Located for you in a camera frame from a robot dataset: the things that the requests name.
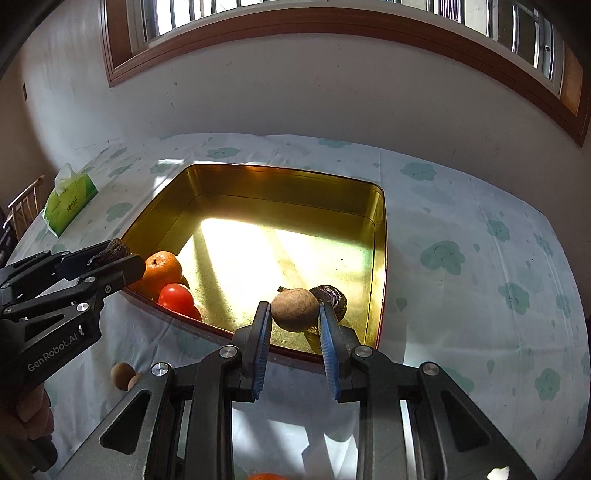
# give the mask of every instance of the tangerine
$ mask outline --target tangerine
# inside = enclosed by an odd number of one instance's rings
[[[183,278],[183,267],[176,255],[171,252],[157,252],[146,260],[146,271],[141,280],[130,285],[132,290],[148,297],[157,299],[160,291],[171,283],[180,283]]]

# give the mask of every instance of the dried fruit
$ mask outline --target dried fruit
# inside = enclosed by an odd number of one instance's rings
[[[127,391],[127,385],[133,376],[135,376],[134,367],[125,362],[119,362],[111,368],[111,380],[119,390]]]
[[[332,285],[319,285],[310,291],[318,301],[329,301],[335,311],[336,319],[340,322],[347,313],[347,297]]]
[[[275,323],[288,332],[303,332],[318,320],[318,300],[305,288],[283,290],[271,302]]]
[[[103,267],[115,260],[121,260],[128,255],[131,255],[129,247],[125,245],[121,238],[114,238],[102,252],[97,253],[88,261],[87,266],[90,267],[91,270],[94,270],[95,268]]]
[[[127,384],[127,391],[131,390],[135,386],[138,380],[142,378],[142,375],[143,374],[135,374],[133,377],[131,377],[131,380],[129,380],[129,383]]]

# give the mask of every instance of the metal screw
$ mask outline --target metal screw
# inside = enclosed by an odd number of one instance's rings
[[[222,358],[232,358],[236,356],[238,349],[233,345],[226,345],[220,348],[220,356]]]
[[[362,358],[366,358],[368,356],[372,355],[372,349],[370,347],[368,347],[367,345],[359,345],[356,349],[355,349],[355,355],[360,356]]]
[[[431,375],[432,377],[434,377],[439,373],[439,367],[435,364],[427,363],[423,365],[423,372],[426,375]]]
[[[163,375],[166,375],[168,370],[170,370],[170,367],[164,362],[159,362],[152,365],[152,375],[156,375],[156,377],[162,377]]]

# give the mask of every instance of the table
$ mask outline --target table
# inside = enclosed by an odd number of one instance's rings
[[[580,442],[589,402],[589,347],[570,267],[548,220],[484,181],[392,151],[292,135],[191,134],[111,145],[91,161],[99,190],[59,239],[37,218],[11,262],[75,251],[125,232],[183,168],[198,162],[300,168],[372,181],[388,223],[379,350],[393,361],[439,363],[508,438],[540,480]],[[123,396],[109,371],[200,360],[217,345],[118,293],[103,338],[53,375],[55,473]],[[305,393],[296,400],[294,389]],[[355,477],[357,407],[330,399],[319,374],[270,364],[261,399],[233,411],[236,478]]]

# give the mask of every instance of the white wall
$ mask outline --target white wall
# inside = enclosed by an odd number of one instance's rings
[[[98,0],[66,0],[20,52],[27,107],[56,167],[110,142],[189,132],[300,134],[465,171],[541,210],[591,313],[591,146],[486,75],[405,45],[342,35],[227,43],[109,88]]]
[[[19,65],[13,62],[0,80],[0,206],[8,204],[37,177],[44,202],[53,188],[55,171],[37,142],[25,108]]]

